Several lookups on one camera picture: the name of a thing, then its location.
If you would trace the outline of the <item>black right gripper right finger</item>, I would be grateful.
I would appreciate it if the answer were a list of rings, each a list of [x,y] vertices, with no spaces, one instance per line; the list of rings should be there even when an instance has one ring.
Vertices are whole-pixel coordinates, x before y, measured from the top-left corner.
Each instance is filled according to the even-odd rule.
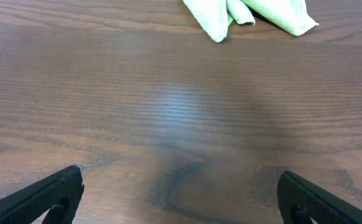
[[[284,224],[362,224],[362,210],[286,170],[277,184]]]

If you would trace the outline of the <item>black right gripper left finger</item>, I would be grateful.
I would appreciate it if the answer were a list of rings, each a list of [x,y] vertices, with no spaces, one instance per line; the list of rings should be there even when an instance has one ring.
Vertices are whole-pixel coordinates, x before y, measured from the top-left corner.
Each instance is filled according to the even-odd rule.
[[[28,224],[45,213],[42,224],[72,224],[83,192],[80,167],[68,166],[0,199],[0,223]]]

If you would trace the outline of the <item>light green microfiber cloth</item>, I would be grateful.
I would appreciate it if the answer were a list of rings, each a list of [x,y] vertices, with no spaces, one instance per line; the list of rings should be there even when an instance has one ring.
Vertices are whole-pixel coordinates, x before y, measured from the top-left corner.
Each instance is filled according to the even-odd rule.
[[[255,25],[253,12],[293,36],[318,25],[307,12],[305,0],[183,0],[195,20],[215,42],[222,42],[232,22]]]

